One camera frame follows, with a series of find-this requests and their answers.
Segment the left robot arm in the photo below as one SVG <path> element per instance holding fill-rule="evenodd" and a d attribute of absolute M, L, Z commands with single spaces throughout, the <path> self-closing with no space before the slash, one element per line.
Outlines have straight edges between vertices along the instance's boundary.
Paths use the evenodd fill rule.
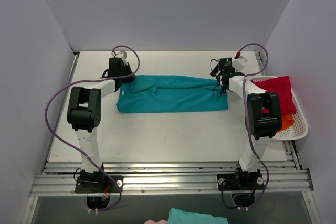
<path fill-rule="evenodd" d="M 67 110 L 67 122 L 74 129 L 81 150 L 80 178 L 94 192 L 102 191 L 107 180 L 102 172 L 103 162 L 97 140 L 97 128 L 102 118 L 101 101 L 105 96 L 117 92 L 124 83 L 136 79 L 125 51 L 109 59 L 103 77 L 103 81 L 91 86 L 73 87 Z"/>

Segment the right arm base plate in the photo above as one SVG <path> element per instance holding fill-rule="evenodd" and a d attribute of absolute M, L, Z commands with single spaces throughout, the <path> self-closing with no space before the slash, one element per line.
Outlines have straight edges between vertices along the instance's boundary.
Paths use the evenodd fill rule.
<path fill-rule="evenodd" d="M 216 176 L 219 190 L 262 190 L 264 188 L 264 180 L 259 172 L 235 172 Z"/>

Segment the teal t-shirt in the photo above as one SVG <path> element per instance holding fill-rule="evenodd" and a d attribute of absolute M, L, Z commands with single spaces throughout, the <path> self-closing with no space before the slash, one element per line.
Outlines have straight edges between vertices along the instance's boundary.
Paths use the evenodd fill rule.
<path fill-rule="evenodd" d="M 227 95 L 214 79 L 139 75 L 120 88 L 120 113 L 180 113 L 228 110 Z"/>

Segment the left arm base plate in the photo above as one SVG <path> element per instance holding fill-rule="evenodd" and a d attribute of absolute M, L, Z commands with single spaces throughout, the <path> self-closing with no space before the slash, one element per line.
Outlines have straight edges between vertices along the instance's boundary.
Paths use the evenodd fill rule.
<path fill-rule="evenodd" d="M 93 194 L 93 193 L 118 193 L 120 189 L 108 178 L 101 182 L 83 180 L 80 176 L 76 178 L 75 193 Z"/>

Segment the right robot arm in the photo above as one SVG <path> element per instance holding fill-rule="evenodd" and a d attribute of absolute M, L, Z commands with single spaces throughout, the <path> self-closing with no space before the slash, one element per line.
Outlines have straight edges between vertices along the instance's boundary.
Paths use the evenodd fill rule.
<path fill-rule="evenodd" d="M 243 100 L 245 127 L 248 143 L 238 161 L 241 169 L 233 175 L 236 187 L 244 189 L 252 182 L 250 173 L 260 170 L 260 161 L 266 147 L 277 131 L 282 128 L 280 96 L 277 92 L 266 91 L 241 72 L 246 61 L 233 58 L 215 59 L 210 75 L 215 77 L 221 93 L 231 91 Z"/>

